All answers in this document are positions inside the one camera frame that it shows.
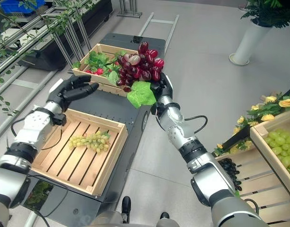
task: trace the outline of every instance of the concrete floor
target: concrete floor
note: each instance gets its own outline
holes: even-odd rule
[[[204,114],[209,118],[206,128],[197,134],[209,151],[232,135],[236,120],[246,114],[251,105],[260,102],[261,95],[290,88],[290,27],[272,29],[257,47],[250,64],[238,67],[228,61],[228,55],[236,50],[249,24],[248,19],[240,20],[242,12],[238,9],[142,0],[139,10],[143,16],[134,19],[117,17],[115,9],[91,43],[96,44],[109,32],[138,34],[153,11],[155,19],[163,20],[173,20],[179,14],[165,56],[164,72],[174,85],[174,101],[180,104],[184,116]],[[144,36],[166,39],[169,31],[169,26],[150,24]],[[68,68],[49,81],[22,115],[32,105],[44,104],[49,88],[59,78],[70,76],[66,73]],[[201,123],[200,120],[191,122],[195,129]],[[10,142],[13,139],[9,130],[0,139],[0,155],[5,151],[6,137]],[[182,227],[211,227],[210,209],[198,202],[190,179],[179,152],[169,144],[166,134],[151,116],[122,195],[132,199],[131,223],[155,226],[161,212],[167,211]],[[9,226],[23,226],[28,213],[23,207],[12,210]],[[48,222],[51,226],[62,226],[51,220]],[[43,226],[43,221],[38,220],[36,227]]]

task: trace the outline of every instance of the artificial grapes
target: artificial grapes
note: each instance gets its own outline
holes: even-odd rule
[[[69,149],[86,146],[88,149],[94,150],[96,153],[108,151],[110,135],[107,132],[97,131],[91,135],[71,136],[68,141]]]
[[[290,173],[290,132],[284,129],[276,129],[269,132],[264,141]]]

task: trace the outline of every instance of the wooden box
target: wooden box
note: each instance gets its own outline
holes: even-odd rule
[[[71,109],[67,110],[66,116],[67,123],[62,129],[60,142],[57,143],[61,128],[57,127],[43,148],[57,145],[42,150],[35,158],[32,170],[80,191],[100,196],[128,137],[126,126]],[[97,154],[86,146],[69,148],[67,143],[71,136],[92,134],[98,130],[110,134],[108,151]]]
[[[268,133],[277,128],[290,131],[290,111],[276,116],[273,121],[263,122],[252,127],[250,137],[290,193],[290,174],[264,141]]]
[[[253,148],[236,154],[217,157],[217,160],[231,158],[240,174],[242,199],[253,199],[259,206],[259,216],[270,227],[290,227],[290,194],[269,167],[260,152]]]
[[[114,58],[115,53],[120,52],[120,51],[126,51],[127,53],[138,53],[137,51],[134,51],[134,50],[124,49],[124,48],[115,47],[115,46],[108,46],[104,44],[95,45],[91,51],[104,53],[109,57],[110,60]],[[87,59],[88,57],[89,57],[89,53],[80,61],[81,63],[80,70],[77,68],[72,69],[74,75],[76,76],[82,76],[85,74],[91,75],[91,81],[99,83],[98,90],[103,90],[103,91],[110,92],[115,95],[126,97],[127,96],[126,92],[124,92],[121,87],[117,87],[116,85],[110,83],[106,77],[102,77],[99,75],[85,72],[86,70],[89,69],[89,65],[84,64],[85,59]]]

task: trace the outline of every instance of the white planter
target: white planter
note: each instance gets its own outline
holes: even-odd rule
[[[230,54],[230,62],[235,65],[249,64],[249,59],[252,53],[258,46],[259,42],[271,30],[271,28],[272,27],[262,27],[256,25],[253,21],[251,21],[250,27],[247,29],[236,53]]]

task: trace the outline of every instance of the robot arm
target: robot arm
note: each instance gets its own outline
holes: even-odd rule
[[[161,82],[151,85],[151,90],[158,100],[151,112],[186,161],[193,174],[191,185],[198,200],[211,207],[214,226],[268,226],[246,202],[235,196],[232,180],[197,139],[179,105],[172,101],[172,85],[167,76],[162,75]]]
[[[88,84],[90,76],[59,80],[51,89],[47,103],[26,116],[24,127],[18,132],[6,153],[0,158],[0,225],[7,226],[9,208],[18,206],[24,199],[30,180],[27,173],[38,151],[54,125],[64,125],[63,114],[73,100],[86,97],[98,88]]]

